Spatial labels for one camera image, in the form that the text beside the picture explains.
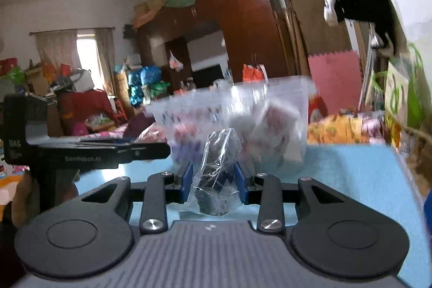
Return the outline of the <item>person's left hand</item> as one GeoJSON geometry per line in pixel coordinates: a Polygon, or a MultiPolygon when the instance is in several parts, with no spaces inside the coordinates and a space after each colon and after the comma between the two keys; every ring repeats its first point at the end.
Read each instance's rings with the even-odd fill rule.
{"type": "MultiPolygon", "coordinates": [[[[75,185],[80,180],[78,170],[67,170],[66,175],[59,176],[54,185],[54,203],[49,207],[53,208],[78,196],[75,185]]],[[[35,216],[44,212],[40,205],[40,195],[45,199],[49,191],[42,189],[39,181],[32,177],[29,170],[26,170],[22,179],[18,182],[15,195],[4,210],[2,229],[8,230],[12,235],[35,216]]]]}

